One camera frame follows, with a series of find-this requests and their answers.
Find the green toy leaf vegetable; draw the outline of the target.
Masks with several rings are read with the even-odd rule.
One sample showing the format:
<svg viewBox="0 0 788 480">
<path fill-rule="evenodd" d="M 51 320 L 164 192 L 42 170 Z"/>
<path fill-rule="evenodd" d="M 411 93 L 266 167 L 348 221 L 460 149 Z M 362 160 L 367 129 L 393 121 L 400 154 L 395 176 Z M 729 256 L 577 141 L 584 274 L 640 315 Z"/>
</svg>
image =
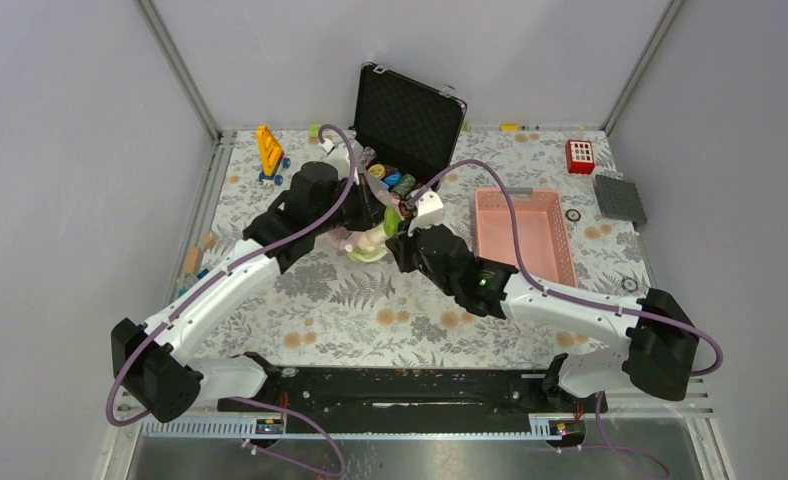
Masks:
<svg viewBox="0 0 788 480">
<path fill-rule="evenodd" d="M 387 207 L 383 216 L 383 231 L 386 236 L 392 237 L 399 230 L 399 224 L 402 221 L 399 210 L 394 207 Z"/>
</svg>

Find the clear pink zip top bag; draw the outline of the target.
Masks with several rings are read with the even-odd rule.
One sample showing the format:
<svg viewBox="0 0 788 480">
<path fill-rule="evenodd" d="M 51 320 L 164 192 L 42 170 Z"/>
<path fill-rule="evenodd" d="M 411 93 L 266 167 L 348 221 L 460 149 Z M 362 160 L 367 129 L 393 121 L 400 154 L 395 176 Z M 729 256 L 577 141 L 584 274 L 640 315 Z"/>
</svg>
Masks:
<svg viewBox="0 0 788 480">
<path fill-rule="evenodd" d="M 383 220 L 366 231 L 348 231 L 338 228 L 327 234 L 329 242 L 356 262 L 374 263 L 381 260 L 388 252 L 385 242 L 397 233 L 400 223 L 411 217 L 411 213 L 403 205 L 403 197 L 397 193 L 390 194 L 392 206 L 384 210 Z"/>
</svg>

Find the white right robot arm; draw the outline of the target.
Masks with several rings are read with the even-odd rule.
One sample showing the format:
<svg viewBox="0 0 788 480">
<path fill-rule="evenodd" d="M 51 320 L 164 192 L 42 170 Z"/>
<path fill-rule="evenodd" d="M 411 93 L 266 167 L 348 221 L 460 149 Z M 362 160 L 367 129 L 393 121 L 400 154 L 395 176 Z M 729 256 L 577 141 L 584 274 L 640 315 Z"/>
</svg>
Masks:
<svg viewBox="0 0 788 480">
<path fill-rule="evenodd" d="M 444 225 L 401 231 L 386 245 L 401 272 L 420 272 L 475 316 L 550 323 L 602 342 L 599 350 L 551 362 L 543 396 L 553 410 L 629 386 L 661 400 L 685 399 L 699 338 L 670 293 L 652 288 L 641 298 L 610 297 L 529 282 L 513 265 L 474 255 Z"/>
</svg>

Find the white toy dumpling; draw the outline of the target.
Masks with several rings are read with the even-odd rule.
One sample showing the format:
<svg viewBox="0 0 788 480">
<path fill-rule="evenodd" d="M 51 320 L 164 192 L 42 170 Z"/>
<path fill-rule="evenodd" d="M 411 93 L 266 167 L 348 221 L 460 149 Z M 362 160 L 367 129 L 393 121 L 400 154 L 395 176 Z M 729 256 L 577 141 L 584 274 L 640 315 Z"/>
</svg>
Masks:
<svg viewBox="0 0 788 480">
<path fill-rule="evenodd" d="M 344 240 L 340 241 L 339 247 L 354 261 L 373 263 L 389 253 L 386 246 L 388 239 L 389 237 L 383 231 L 383 226 L 377 225 L 370 230 L 350 232 Z"/>
</svg>

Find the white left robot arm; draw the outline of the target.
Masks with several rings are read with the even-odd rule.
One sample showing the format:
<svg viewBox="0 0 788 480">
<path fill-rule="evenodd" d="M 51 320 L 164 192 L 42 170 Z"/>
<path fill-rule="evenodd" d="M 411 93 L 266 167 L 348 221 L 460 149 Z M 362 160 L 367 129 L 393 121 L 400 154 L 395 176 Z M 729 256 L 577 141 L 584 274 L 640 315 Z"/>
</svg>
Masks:
<svg viewBox="0 0 788 480">
<path fill-rule="evenodd" d="M 384 217 L 388 187 L 369 173 L 341 176 L 325 162 L 304 164 L 240 240 L 203 279 L 161 311 L 137 324 L 125 318 L 111 332 L 114 383 L 106 402 L 108 421 L 120 389 L 160 422 L 198 402 L 241 397 L 266 411 L 279 401 L 280 385 L 251 355 L 196 356 L 216 327 L 252 295 L 275 280 L 339 228 L 370 230 Z"/>
</svg>

